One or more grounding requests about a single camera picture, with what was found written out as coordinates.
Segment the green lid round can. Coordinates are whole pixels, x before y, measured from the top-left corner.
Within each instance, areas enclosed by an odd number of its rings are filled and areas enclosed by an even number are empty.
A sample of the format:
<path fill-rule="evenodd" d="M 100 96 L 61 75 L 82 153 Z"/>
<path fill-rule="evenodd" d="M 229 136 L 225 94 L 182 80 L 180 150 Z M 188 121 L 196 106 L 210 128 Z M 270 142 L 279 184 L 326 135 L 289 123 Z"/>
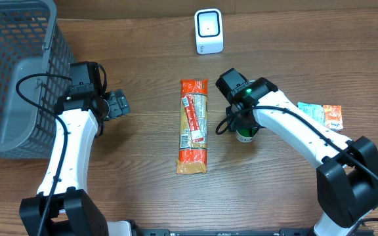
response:
<path fill-rule="evenodd" d="M 236 139 L 243 143 L 250 143 L 254 140 L 258 128 L 241 128 L 236 130 Z"/>

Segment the long orange cracker pack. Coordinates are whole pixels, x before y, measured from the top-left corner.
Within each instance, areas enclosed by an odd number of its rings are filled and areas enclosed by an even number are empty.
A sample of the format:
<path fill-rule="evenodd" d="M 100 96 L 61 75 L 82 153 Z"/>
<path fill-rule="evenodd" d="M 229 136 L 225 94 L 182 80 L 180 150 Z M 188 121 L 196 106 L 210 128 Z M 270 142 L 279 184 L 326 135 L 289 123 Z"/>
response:
<path fill-rule="evenodd" d="M 207 172 L 208 80 L 180 81 L 180 132 L 177 174 Z"/>

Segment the teal snack packet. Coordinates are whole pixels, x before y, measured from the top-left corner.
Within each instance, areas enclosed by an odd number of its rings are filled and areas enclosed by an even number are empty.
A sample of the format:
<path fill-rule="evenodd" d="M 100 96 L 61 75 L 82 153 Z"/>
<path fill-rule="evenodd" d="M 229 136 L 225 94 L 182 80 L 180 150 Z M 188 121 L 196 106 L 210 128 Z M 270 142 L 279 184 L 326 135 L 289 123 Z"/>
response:
<path fill-rule="evenodd" d="M 297 107 L 319 124 L 325 125 L 324 108 L 321 105 L 298 102 Z"/>

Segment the small orange snack box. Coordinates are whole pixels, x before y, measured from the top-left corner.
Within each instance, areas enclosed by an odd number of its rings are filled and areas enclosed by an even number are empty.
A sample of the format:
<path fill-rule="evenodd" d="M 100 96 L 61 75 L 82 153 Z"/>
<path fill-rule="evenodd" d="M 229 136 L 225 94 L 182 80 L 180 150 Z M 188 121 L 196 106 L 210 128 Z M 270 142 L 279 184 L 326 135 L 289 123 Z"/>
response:
<path fill-rule="evenodd" d="M 343 130 L 342 107 L 340 105 L 323 105 L 325 126 L 338 132 Z"/>

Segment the red stick snack packet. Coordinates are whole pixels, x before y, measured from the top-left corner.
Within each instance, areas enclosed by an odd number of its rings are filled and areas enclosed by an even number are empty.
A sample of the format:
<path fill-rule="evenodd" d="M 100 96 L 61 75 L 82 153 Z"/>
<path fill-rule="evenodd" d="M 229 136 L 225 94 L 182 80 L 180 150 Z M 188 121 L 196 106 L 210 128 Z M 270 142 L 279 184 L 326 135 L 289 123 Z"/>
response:
<path fill-rule="evenodd" d="M 204 137 L 201 133 L 198 116 L 196 115 L 195 103 L 192 94 L 185 94 L 182 97 L 182 103 L 185 108 L 188 126 L 190 128 L 190 134 L 193 142 L 203 142 Z"/>

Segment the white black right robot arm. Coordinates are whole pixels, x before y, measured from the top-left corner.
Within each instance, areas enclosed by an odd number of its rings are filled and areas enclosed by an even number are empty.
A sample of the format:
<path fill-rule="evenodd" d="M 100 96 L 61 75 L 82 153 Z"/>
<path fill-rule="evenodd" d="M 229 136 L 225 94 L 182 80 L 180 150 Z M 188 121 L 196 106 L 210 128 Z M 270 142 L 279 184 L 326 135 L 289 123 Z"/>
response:
<path fill-rule="evenodd" d="M 353 235 L 378 207 L 378 149 L 365 136 L 351 140 L 317 123 L 265 78 L 221 77 L 216 86 L 230 104 L 228 130 L 267 128 L 296 149 L 316 170 L 323 214 L 309 235 Z"/>

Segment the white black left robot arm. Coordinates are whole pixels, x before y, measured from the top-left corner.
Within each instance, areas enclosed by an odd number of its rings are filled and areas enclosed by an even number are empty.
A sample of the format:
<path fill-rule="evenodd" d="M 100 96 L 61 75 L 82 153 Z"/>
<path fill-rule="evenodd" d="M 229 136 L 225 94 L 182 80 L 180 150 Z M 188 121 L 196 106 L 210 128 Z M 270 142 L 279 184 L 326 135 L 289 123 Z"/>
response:
<path fill-rule="evenodd" d="M 28 235 L 135 235 L 132 222 L 109 222 L 87 193 L 91 146 L 100 121 L 91 109 L 69 109 L 56 120 L 45 177 L 19 215 Z"/>

